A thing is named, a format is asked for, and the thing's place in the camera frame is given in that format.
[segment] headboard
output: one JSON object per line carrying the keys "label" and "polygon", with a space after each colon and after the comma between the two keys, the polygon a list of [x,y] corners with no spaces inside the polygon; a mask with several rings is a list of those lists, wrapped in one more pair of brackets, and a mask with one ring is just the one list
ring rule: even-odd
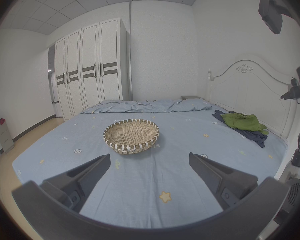
{"label": "headboard", "polygon": [[291,78],[263,59],[244,54],[218,72],[208,72],[206,100],[238,113],[255,114],[273,133],[288,137],[296,102],[280,96]]}

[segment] wardrobe handle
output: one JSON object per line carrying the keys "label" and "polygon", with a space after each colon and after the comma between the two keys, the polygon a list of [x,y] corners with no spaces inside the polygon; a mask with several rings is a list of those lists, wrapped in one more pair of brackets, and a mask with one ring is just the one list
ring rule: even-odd
{"label": "wardrobe handle", "polygon": [[69,75],[69,72],[67,71],[67,73],[66,73],[66,74],[67,74],[67,83],[70,83],[70,81],[69,81],[69,80],[70,80],[70,75]]}

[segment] bed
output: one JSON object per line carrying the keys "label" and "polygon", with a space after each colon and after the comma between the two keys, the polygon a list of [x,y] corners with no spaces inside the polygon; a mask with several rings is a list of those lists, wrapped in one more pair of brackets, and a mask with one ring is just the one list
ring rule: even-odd
{"label": "bed", "polygon": [[[189,152],[256,175],[261,183],[276,174],[286,156],[285,138],[295,108],[280,100],[289,77],[252,55],[236,58],[219,72],[209,71],[208,80],[206,100],[105,101],[89,108],[20,154],[12,164],[16,175],[22,184],[29,180],[41,184],[109,153],[111,166],[80,214],[112,225],[153,229],[220,213],[220,205],[190,167]],[[182,108],[169,112],[175,107]],[[271,131],[265,147],[218,121],[214,110],[255,114]],[[117,154],[104,142],[103,131],[116,121],[134,118],[156,123],[160,136],[146,151]]]}

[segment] navy blue clothing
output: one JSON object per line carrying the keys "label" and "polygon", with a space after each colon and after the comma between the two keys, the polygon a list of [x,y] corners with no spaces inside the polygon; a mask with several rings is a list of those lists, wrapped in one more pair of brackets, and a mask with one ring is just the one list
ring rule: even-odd
{"label": "navy blue clothing", "polygon": [[[225,114],[224,112],[220,111],[220,110],[215,110],[215,114],[213,114],[213,116],[218,119],[221,122],[225,122],[223,120],[223,118],[221,117],[221,115]],[[250,139],[254,142],[256,142],[261,148],[265,147],[265,140],[268,138],[268,135],[265,135],[259,131],[250,131],[250,130],[239,130],[239,129],[234,129],[236,132],[240,133],[241,135],[243,135],[244,137],[246,137],[247,139]]]}

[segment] basket rim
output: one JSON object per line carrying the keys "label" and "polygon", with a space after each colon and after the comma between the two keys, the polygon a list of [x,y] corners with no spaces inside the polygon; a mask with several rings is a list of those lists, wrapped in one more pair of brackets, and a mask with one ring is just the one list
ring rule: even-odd
{"label": "basket rim", "polygon": [[[116,125],[119,125],[119,124],[122,124],[122,123],[128,123],[128,122],[144,122],[144,123],[147,123],[147,124],[150,124],[150,125],[153,125],[157,132],[155,134],[155,136],[149,140],[147,140],[146,142],[143,142],[143,143],[137,143],[137,144],[134,144],[134,145],[119,145],[119,144],[115,144],[115,143],[112,143],[110,142],[107,138],[106,138],[106,133],[107,131],[110,129],[110,128],[113,128],[114,126]],[[106,144],[108,146],[110,146],[111,148],[113,149],[116,149],[116,150],[136,150],[136,149],[142,149],[144,147],[147,147],[149,145],[152,145],[156,140],[157,138],[159,137],[159,127],[152,121],[150,120],[146,120],[146,119],[125,119],[125,120],[121,120],[121,121],[118,121],[118,122],[115,122],[111,125],[109,125],[103,132],[103,139],[104,141],[106,142]]]}

